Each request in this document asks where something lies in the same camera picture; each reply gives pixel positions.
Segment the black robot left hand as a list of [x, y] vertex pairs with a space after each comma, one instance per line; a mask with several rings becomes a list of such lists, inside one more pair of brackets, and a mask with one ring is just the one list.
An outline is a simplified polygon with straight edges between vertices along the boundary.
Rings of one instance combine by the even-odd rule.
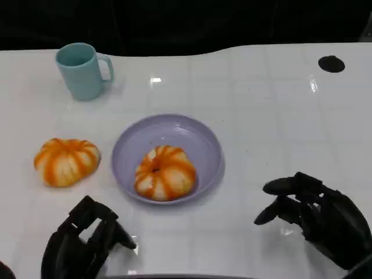
[[106, 205], [85, 196], [54, 232], [46, 246], [41, 278], [96, 278], [116, 244], [137, 244]]

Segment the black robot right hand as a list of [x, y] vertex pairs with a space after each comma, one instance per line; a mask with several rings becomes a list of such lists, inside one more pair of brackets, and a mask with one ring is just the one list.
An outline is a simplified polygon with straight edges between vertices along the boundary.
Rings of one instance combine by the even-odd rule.
[[305, 240], [345, 270], [371, 254], [369, 224], [348, 196], [302, 172], [269, 181], [263, 191], [275, 200], [257, 216], [256, 225], [275, 218], [296, 224]]

